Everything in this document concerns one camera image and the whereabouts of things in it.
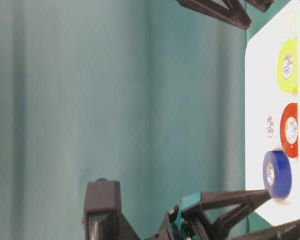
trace teal curtain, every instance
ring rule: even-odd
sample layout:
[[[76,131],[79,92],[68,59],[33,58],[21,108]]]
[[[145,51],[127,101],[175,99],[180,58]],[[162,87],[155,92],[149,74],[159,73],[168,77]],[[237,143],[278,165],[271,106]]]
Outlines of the teal curtain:
[[[0,0],[0,240],[84,239],[101,177],[141,238],[243,190],[245,46],[175,0]]]

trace white sticker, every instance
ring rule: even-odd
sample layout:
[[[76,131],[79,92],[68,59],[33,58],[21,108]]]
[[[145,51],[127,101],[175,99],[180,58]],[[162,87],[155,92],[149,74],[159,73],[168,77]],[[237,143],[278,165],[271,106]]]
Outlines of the white sticker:
[[[290,116],[285,122],[285,138],[289,144],[294,144],[298,138],[298,123]]]
[[[275,170],[271,162],[266,166],[266,179],[271,187],[275,184]]]
[[[271,115],[268,116],[266,119],[266,133],[268,135],[268,138],[272,138],[274,136],[275,131],[275,125],[274,125],[274,119]]]
[[[288,53],[283,59],[283,63],[282,63],[282,75],[285,79],[290,78],[292,74],[293,66],[294,66],[294,58],[290,53]]]

